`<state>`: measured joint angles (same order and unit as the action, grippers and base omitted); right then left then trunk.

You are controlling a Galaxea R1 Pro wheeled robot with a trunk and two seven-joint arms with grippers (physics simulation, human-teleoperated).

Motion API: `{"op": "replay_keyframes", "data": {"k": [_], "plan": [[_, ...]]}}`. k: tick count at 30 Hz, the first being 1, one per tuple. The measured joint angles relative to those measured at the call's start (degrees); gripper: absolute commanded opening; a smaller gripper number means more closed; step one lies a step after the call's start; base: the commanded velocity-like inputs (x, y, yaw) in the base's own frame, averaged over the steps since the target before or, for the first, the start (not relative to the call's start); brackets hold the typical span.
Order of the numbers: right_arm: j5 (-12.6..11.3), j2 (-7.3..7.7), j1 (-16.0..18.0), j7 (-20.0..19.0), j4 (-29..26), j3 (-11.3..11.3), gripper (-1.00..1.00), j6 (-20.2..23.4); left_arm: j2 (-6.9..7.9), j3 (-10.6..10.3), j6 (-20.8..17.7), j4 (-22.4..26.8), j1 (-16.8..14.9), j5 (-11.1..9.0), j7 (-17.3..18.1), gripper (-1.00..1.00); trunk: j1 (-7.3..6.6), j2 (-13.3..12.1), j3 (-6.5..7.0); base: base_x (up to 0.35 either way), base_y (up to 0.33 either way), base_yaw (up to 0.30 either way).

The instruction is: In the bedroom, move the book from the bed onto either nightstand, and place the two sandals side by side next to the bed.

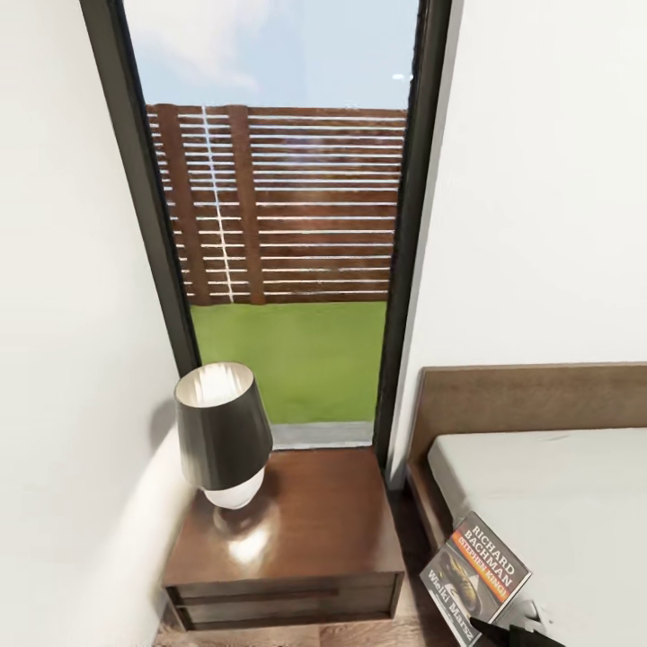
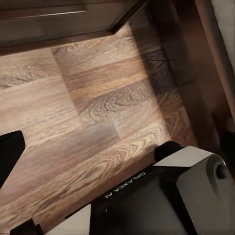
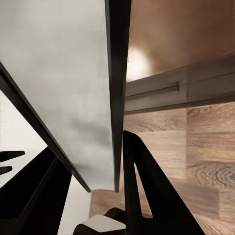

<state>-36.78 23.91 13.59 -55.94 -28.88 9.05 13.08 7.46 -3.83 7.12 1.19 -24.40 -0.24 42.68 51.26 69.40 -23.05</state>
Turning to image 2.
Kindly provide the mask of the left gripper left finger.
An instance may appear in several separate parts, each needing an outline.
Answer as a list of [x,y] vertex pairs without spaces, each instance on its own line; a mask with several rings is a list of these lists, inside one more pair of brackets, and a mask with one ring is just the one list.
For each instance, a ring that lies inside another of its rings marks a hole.
[[0,189],[25,150],[21,130],[0,136]]

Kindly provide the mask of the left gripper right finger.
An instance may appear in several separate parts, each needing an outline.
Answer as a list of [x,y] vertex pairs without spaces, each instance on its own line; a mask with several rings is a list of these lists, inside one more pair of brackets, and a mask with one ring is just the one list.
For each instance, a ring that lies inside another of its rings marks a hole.
[[224,130],[219,147],[235,170],[235,132]]

